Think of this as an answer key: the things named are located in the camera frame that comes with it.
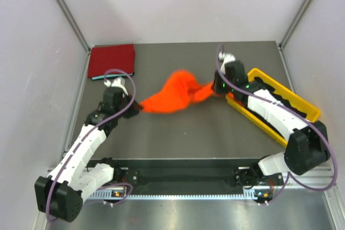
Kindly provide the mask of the orange t shirt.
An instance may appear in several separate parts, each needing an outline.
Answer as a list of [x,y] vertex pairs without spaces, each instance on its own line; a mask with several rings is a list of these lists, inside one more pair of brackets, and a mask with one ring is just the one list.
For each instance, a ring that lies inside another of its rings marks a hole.
[[171,114],[213,96],[212,86],[212,82],[198,82],[189,71],[178,70],[172,73],[159,92],[143,100],[140,105],[145,113]]

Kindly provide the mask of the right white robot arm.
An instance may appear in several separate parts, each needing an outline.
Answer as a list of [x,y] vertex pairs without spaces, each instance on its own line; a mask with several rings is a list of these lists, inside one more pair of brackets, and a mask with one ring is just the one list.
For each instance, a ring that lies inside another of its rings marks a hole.
[[301,176],[331,159],[327,128],[315,106],[257,68],[246,73],[239,60],[216,66],[215,92],[285,148],[252,166],[255,183],[265,184],[277,173]]

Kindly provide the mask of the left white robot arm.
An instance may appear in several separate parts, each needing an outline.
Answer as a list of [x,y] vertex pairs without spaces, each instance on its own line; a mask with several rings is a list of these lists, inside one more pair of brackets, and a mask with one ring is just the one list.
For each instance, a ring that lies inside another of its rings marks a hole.
[[34,184],[39,211],[52,218],[72,222],[84,202],[104,184],[116,185],[122,172],[104,159],[84,173],[98,147],[117,126],[119,118],[129,119],[139,113],[135,100],[125,87],[108,87],[97,109],[85,120],[80,134],[61,162]]

